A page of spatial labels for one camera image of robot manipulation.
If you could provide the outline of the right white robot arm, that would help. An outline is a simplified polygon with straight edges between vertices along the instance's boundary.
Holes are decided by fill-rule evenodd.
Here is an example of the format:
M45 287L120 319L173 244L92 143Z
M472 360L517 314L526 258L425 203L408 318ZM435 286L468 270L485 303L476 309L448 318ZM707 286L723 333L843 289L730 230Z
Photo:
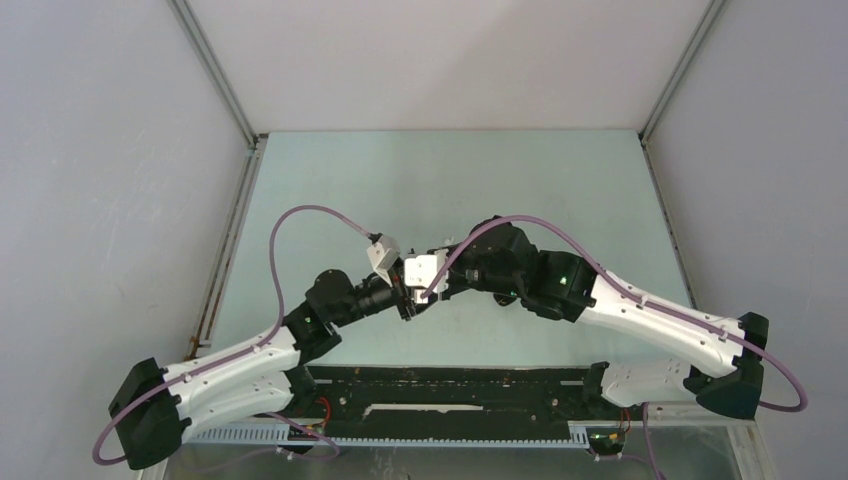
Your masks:
M495 216L459 244L407 257L403 282L420 305L464 290L488 292L541 318L611 329L669 353L648 364L593 364L581 392L593 417L645 402L693 401L749 420L762 405L766 317L720 317L654 296L574 251L539 249L511 217Z

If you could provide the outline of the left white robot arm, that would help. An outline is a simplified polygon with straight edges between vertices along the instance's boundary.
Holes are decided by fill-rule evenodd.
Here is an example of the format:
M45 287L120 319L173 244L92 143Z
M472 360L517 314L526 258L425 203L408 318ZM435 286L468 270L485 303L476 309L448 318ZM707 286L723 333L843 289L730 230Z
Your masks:
M354 285L326 270L304 301L262 333L198 359L161 366L135 364L109 404L109 430L123 449L119 462L144 470L195 435L255 414L286 410L304 416L316 403L306 363L341 342L338 328L385 310L409 320L428 303L405 285L399 267Z

